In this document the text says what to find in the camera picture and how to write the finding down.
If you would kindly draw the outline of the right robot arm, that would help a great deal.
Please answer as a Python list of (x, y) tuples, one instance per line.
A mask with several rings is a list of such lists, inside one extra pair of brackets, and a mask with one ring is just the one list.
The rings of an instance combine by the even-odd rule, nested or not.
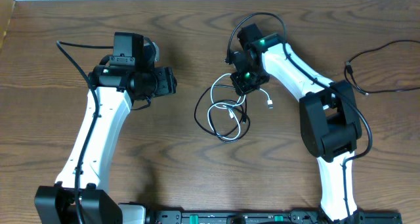
[(256, 24), (237, 26), (241, 51), (229, 50), (226, 62), (239, 96), (260, 89), (275, 77), (298, 101), (301, 138), (317, 159), (322, 185), (321, 209), (330, 222), (355, 220), (357, 205), (352, 193), (352, 162), (362, 136), (362, 113), (349, 83), (317, 73), (301, 60), (285, 35), (263, 35)]

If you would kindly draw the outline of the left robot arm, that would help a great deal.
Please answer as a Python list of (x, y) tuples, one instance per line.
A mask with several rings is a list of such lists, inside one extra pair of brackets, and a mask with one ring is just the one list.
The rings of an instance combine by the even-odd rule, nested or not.
[(156, 67), (159, 48), (148, 37), (117, 32), (112, 54), (86, 74), (89, 92), (83, 123), (54, 185), (34, 198), (42, 223), (153, 223), (142, 204), (116, 203), (109, 196), (110, 168), (125, 119), (136, 101), (172, 95), (177, 81), (170, 67)]

